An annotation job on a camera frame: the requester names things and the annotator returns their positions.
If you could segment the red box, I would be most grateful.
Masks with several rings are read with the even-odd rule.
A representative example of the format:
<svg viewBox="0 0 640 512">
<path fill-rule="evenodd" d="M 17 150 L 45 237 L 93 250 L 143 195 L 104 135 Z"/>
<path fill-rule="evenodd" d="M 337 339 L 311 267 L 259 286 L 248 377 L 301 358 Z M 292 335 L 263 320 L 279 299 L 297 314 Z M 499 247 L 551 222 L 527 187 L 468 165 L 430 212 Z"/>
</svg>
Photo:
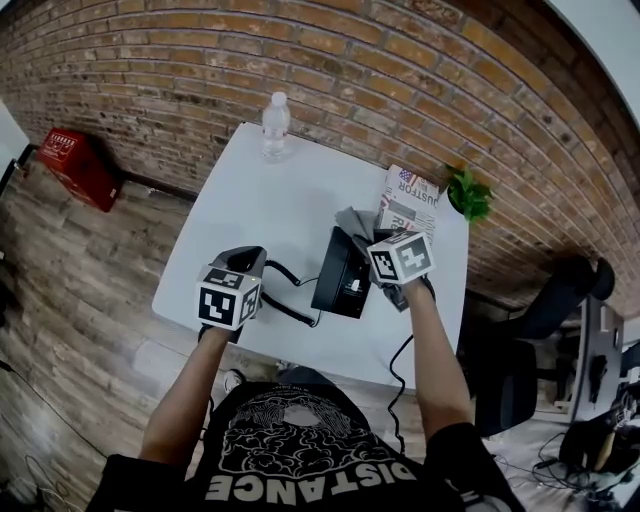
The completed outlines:
<svg viewBox="0 0 640 512">
<path fill-rule="evenodd" d="M 103 212 L 112 209 L 122 180 L 108 169 L 85 134 L 52 128 L 37 159 L 76 199 Z"/>
</svg>

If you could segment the clear plastic water bottle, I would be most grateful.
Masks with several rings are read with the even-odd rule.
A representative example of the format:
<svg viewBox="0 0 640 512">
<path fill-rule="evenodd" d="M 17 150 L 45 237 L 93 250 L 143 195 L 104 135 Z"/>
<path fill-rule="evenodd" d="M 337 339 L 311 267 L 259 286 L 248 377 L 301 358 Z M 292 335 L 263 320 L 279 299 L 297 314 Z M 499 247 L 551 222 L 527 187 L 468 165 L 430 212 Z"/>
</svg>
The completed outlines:
<svg viewBox="0 0 640 512">
<path fill-rule="evenodd" d="M 284 155 L 290 120 L 287 95 L 273 93 L 262 113 L 262 155 L 268 162 L 276 162 Z"/>
</svg>

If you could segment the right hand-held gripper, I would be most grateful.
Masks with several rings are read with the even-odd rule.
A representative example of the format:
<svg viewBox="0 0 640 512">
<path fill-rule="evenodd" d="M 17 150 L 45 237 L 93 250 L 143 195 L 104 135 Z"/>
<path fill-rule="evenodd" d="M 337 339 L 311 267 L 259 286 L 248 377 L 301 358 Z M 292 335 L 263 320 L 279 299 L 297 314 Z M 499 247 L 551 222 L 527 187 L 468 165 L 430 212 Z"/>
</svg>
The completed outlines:
<svg viewBox="0 0 640 512">
<path fill-rule="evenodd" d="M 401 287 L 420 280 L 435 268 L 431 244 L 423 231 L 404 229 L 375 229 L 371 241 L 353 235 L 351 240 L 362 255 L 368 255 L 373 282 L 397 311 L 403 312 L 408 303 Z"/>
</svg>

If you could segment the person's black printed t-shirt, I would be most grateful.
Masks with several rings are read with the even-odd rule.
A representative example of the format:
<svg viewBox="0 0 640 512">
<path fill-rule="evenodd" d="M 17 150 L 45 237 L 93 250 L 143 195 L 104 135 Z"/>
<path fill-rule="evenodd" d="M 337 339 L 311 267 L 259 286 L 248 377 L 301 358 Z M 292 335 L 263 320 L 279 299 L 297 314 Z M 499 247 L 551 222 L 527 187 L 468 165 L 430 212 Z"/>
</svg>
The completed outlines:
<svg viewBox="0 0 640 512">
<path fill-rule="evenodd" d="M 338 388 L 247 383 L 214 410 L 193 477 L 113 455 L 87 512 L 524 512 L 469 423 L 423 463 L 375 435 Z"/>
</svg>

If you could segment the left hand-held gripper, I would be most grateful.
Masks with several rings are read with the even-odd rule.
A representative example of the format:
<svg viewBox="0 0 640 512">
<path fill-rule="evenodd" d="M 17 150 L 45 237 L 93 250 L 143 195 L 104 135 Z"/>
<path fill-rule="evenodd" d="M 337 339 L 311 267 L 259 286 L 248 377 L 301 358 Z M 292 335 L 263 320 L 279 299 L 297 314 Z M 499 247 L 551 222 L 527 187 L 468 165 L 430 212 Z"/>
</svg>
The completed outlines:
<svg viewBox="0 0 640 512">
<path fill-rule="evenodd" d="M 229 331 L 229 342 L 239 341 L 243 326 L 259 309 L 266 260 L 263 247 L 241 246 L 221 252 L 202 268 L 195 311 L 203 327 Z"/>
</svg>

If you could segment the white flag print book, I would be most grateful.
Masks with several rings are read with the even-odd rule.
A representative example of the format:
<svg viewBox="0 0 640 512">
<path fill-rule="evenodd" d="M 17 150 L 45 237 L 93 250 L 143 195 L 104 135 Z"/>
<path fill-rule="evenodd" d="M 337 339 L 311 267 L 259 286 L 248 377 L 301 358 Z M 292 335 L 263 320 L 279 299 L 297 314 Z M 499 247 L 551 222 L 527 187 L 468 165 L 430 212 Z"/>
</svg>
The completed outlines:
<svg viewBox="0 0 640 512">
<path fill-rule="evenodd" d="M 423 231 L 433 242 L 439 188 L 425 178 L 396 164 L 389 167 L 381 194 L 376 227 L 388 230 Z"/>
</svg>

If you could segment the green plant in white pot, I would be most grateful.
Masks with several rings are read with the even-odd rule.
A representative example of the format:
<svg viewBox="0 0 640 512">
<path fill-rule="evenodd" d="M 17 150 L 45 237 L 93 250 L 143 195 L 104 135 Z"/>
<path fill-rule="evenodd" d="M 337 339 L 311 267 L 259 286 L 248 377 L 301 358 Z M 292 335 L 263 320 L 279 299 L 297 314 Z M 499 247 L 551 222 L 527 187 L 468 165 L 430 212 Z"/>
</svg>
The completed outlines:
<svg viewBox="0 0 640 512">
<path fill-rule="evenodd" d="M 446 165 L 449 173 L 446 196 L 468 223 L 486 219 L 491 212 L 491 189 L 475 179 L 468 169 Z"/>
</svg>

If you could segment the black office chair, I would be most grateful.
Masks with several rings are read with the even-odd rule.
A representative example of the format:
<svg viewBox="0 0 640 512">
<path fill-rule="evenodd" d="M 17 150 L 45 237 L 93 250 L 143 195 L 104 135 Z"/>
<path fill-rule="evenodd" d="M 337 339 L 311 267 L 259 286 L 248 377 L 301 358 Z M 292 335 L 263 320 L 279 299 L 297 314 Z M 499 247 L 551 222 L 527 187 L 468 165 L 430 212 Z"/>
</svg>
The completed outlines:
<svg viewBox="0 0 640 512">
<path fill-rule="evenodd" d="M 569 257 L 557 263 L 520 316 L 463 322 L 458 350 L 476 399 L 475 425 L 481 436 L 502 433 L 533 417 L 538 381 L 560 383 L 570 374 L 568 363 L 553 370 L 538 367 L 533 343 L 558 332 L 584 300 L 608 299 L 614 287 L 615 272 L 605 258 L 592 265 L 583 256 Z"/>
</svg>

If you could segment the person's left forearm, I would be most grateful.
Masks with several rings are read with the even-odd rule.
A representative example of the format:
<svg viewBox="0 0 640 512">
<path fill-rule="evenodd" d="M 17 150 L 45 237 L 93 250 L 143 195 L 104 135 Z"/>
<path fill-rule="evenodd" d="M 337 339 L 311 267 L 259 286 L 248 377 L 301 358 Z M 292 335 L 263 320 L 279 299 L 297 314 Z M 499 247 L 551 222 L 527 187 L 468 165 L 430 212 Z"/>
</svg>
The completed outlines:
<svg viewBox="0 0 640 512">
<path fill-rule="evenodd" d="M 187 469 L 201 435 L 224 350 L 236 337 L 234 331 L 217 327 L 202 332 L 177 379 L 149 419 L 140 459 Z"/>
</svg>

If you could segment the person's right forearm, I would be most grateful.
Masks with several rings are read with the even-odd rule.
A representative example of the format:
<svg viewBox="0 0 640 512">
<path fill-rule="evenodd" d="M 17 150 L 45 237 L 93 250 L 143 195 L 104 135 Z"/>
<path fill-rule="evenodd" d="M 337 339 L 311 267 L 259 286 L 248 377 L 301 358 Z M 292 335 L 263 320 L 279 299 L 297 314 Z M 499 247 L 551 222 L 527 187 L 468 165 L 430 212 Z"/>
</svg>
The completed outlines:
<svg viewBox="0 0 640 512">
<path fill-rule="evenodd" d="M 415 389 L 427 439 L 472 420 L 468 386 L 430 289 L 420 280 L 403 286 L 414 338 Z"/>
</svg>

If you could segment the grey cloth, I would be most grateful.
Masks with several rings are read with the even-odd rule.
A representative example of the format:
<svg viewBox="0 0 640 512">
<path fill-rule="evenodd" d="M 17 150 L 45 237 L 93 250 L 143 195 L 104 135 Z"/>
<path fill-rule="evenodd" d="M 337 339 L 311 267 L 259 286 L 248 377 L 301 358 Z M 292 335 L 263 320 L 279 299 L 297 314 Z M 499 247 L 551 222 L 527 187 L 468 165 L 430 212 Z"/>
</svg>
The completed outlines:
<svg viewBox="0 0 640 512">
<path fill-rule="evenodd" d="M 369 210 L 356 210 L 349 206 L 335 214 L 335 221 L 349 237 L 360 236 L 373 242 L 377 213 Z"/>
</svg>

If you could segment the grey desk with white frame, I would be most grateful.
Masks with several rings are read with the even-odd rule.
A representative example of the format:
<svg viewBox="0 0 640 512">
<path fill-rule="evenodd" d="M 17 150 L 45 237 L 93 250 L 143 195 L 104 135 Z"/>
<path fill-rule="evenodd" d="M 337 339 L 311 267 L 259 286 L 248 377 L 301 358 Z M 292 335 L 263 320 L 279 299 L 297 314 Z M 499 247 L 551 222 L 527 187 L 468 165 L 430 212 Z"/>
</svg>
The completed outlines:
<svg viewBox="0 0 640 512">
<path fill-rule="evenodd" d="M 561 424 L 588 421 L 611 408 L 619 386 L 624 327 L 623 317 L 605 302 L 592 296 L 583 302 L 581 336 L 571 398 L 568 402 L 562 402 L 565 411 L 549 413 L 548 421 Z M 597 356 L 606 358 L 606 372 L 601 379 L 596 401 L 592 402 L 590 369 Z"/>
</svg>

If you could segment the person's grey trousers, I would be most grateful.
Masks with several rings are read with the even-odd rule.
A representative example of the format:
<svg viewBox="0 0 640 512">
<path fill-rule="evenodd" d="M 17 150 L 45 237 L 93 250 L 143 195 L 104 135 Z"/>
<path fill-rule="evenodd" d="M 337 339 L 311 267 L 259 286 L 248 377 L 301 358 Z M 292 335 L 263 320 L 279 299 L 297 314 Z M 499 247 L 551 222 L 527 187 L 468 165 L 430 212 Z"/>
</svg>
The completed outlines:
<svg viewBox="0 0 640 512">
<path fill-rule="evenodd" d="M 275 381 L 280 384 L 297 386 L 322 385 L 334 387 L 335 384 L 320 372 L 305 366 L 287 366 L 277 372 Z"/>
</svg>

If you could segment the black bag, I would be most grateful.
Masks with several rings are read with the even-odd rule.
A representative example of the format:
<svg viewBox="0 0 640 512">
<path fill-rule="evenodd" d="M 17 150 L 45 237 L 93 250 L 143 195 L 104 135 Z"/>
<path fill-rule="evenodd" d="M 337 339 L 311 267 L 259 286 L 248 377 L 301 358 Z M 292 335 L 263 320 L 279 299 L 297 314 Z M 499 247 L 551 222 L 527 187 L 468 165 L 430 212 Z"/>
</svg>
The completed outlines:
<svg viewBox="0 0 640 512">
<path fill-rule="evenodd" d="M 612 414 L 577 421 L 562 443 L 565 463 L 579 474 L 578 486 L 605 491 L 640 465 L 640 426 L 618 426 Z"/>
</svg>

